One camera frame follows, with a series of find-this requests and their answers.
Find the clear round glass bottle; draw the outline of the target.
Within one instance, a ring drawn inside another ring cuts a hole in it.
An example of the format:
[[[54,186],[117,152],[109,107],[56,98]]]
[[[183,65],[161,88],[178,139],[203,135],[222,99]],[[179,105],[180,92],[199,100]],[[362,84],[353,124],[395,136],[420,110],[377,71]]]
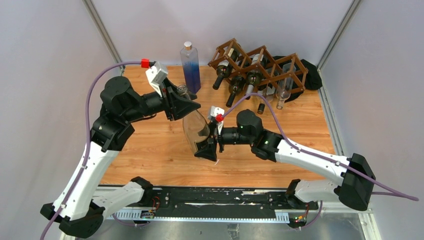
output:
[[[207,146],[210,129],[206,119],[197,109],[183,117],[182,127],[193,154]]]

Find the blue square glass bottle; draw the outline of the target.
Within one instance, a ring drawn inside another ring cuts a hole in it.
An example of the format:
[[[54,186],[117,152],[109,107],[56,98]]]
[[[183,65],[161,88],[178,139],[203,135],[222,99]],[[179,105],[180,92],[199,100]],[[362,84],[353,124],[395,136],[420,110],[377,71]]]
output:
[[[180,51],[181,65],[184,73],[185,84],[188,90],[196,94],[201,88],[198,50],[190,41],[183,44]]]

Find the dark bottle white label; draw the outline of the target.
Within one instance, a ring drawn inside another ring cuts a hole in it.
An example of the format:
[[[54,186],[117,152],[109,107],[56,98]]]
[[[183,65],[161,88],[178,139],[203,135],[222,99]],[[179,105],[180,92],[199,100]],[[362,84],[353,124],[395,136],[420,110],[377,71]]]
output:
[[[229,50],[228,56],[233,61],[236,61],[239,56],[239,53],[234,48],[231,48]],[[214,84],[212,85],[212,88],[214,90],[218,90],[220,88],[222,81],[231,74],[232,70],[233,70],[233,66],[230,64],[228,60],[221,61],[217,65],[217,68],[216,68],[217,78]]]

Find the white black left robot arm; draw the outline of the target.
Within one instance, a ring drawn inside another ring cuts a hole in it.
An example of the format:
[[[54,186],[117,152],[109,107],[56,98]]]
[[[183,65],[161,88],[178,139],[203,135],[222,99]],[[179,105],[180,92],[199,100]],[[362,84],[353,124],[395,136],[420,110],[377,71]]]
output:
[[[91,237],[120,209],[135,203],[151,206],[154,200],[153,185],[139,176],[112,192],[94,196],[106,170],[134,133],[133,123],[160,112],[177,121],[200,108],[196,94],[183,93],[168,79],[159,85],[159,91],[139,95],[128,78],[116,76],[106,82],[100,98],[100,115],[90,129],[80,167],[72,175],[76,184],[69,182],[57,200],[40,210],[45,218],[58,223],[63,233],[82,239]]]

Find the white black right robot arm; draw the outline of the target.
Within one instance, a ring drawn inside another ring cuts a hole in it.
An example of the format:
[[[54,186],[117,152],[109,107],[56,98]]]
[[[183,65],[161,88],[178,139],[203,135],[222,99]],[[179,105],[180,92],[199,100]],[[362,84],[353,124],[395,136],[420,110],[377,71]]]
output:
[[[224,127],[217,122],[223,110],[214,110],[208,129],[201,131],[202,141],[194,144],[195,157],[215,162],[217,152],[222,152],[225,145],[249,145],[262,160],[295,165],[325,177],[292,180],[285,194],[290,208],[298,209],[312,201],[340,201],[353,210],[368,209],[376,177],[363,155],[333,155],[295,143],[265,129],[262,119],[249,109],[237,114],[235,127]]]

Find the dark bottle lower rack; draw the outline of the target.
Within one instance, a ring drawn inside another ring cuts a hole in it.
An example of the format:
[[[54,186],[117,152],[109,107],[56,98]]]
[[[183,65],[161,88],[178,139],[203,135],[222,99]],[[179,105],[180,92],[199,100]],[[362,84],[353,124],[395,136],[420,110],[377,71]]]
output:
[[[236,75],[230,80],[229,89],[228,89],[229,97],[225,104],[226,107],[228,108],[232,107],[236,96],[243,91],[245,84],[246,84],[246,78],[243,77],[242,75]]]

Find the brown wooden wine rack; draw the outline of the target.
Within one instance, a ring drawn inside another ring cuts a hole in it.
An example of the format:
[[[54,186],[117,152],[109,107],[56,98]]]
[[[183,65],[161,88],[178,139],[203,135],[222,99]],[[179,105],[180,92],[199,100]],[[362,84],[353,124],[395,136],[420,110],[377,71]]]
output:
[[[231,48],[234,48],[239,53],[236,61],[229,58],[228,54]],[[225,78],[223,81],[230,82],[230,79],[237,75],[241,75],[247,79],[247,73],[254,69],[258,64],[252,65],[252,60],[254,55],[259,54],[267,57],[267,64],[265,67],[259,65],[259,69],[262,71],[263,78],[258,86],[267,85],[272,83],[274,87],[278,87],[278,81],[284,79],[288,76],[292,77],[294,82],[298,85],[297,88],[292,88],[291,93],[303,92],[305,88],[305,78],[308,73],[308,69],[304,67],[297,53],[289,54],[283,58],[275,60],[273,56],[267,50],[267,47],[262,45],[257,47],[249,52],[243,50],[241,45],[237,42],[235,38],[232,38],[225,43],[219,45],[216,48],[216,51],[209,61],[208,66],[212,67],[215,71],[218,67],[218,64],[221,61],[228,60],[232,65],[231,74]],[[282,62],[290,62],[280,67],[279,64]],[[303,74],[302,80],[299,80],[297,75]]]

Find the dark bottle barcode label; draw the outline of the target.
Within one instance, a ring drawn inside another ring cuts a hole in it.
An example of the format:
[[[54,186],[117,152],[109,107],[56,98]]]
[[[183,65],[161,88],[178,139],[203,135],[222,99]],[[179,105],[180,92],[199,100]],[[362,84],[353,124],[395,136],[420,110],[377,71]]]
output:
[[[263,54],[262,55],[255,54],[253,56],[251,64],[252,65],[257,64],[257,66],[247,73],[247,76],[246,76],[247,88],[246,88],[245,95],[252,93],[254,88],[257,87],[258,84],[263,79],[263,73],[259,69],[259,66],[265,67],[267,64],[267,61],[268,61],[267,57],[264,56]]]

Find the small clear bottle in rack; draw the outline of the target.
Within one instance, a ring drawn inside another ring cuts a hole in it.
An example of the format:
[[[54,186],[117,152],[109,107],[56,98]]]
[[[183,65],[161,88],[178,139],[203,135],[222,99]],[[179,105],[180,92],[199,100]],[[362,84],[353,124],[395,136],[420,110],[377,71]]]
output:
[[[258,87],[258,94],[261,94],[268,102],[271,102],[274,98],[276,88],[272,83],[268,83],[267,85],[260,85]],[[266,104],[263,99],[260,99],[260,103],[257,108],[257,113],[262,115],[264,113]]]

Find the clear glass bottle in rack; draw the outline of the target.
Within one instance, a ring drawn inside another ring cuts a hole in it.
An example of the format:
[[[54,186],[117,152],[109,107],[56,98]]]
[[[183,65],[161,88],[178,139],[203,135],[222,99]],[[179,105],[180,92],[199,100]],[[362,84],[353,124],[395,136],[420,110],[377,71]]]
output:
[[[291,96],[291,89],[293,87],[294,80],[291,76],[285,77],[278,81],[278,88],[276,90],[276,97],[278,99],[276,108],[282,110],[285,102]]]

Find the black cloth behind rack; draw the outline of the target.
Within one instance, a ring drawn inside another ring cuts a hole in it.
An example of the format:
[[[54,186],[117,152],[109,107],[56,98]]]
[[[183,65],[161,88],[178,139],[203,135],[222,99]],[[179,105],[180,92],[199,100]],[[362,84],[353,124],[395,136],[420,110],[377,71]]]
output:
[[[286,56],[284,56],[284,55],[283,56],[281,56],[281,55],[273,56],[273,58],[275,60],[278,60],[278,59],[281,59],[281,58],[284,58],[284,57],[286,57]],[[305,59],[301,59],[300,61],[302,62],[304,67],[306,69],[308,69],[308,73],[305,75],[305,83],[304,83],[305,89],[311,90],[311,91],[316,91],[316,90],[320,89],[323,86],[323,84],[322,84],[322,79],[321,79],[321,77],[318,73],[317,67],[314,64],[310,63],[309,61],[307,61]],[[287,63],[290,63],[290,61],[282,62],[282,63],[279,64],[279,66],[282,68]],[[303,76],[304,76],[303,74],[297,75],[299,80],[302,80]],[[298,85],[293,80],[292,88],[295,89],[297,87],[298,87]],[[291,93],[290,97],[285,102],[288,103],[288,102],[294,101],[295,99],[297,99],[303,93],[304,93],[303,91]]]

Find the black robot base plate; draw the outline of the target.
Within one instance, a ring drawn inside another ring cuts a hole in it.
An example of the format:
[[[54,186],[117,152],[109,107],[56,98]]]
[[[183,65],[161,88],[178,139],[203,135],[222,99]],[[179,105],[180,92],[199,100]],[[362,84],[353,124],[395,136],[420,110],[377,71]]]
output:
[[[288,224],[304,220],[308,213],[318,209],[317,202],[304,203],[289,196],[284,188],[157,186],[149,203],[132,203],[115,213],[115,217],[136,223]]]

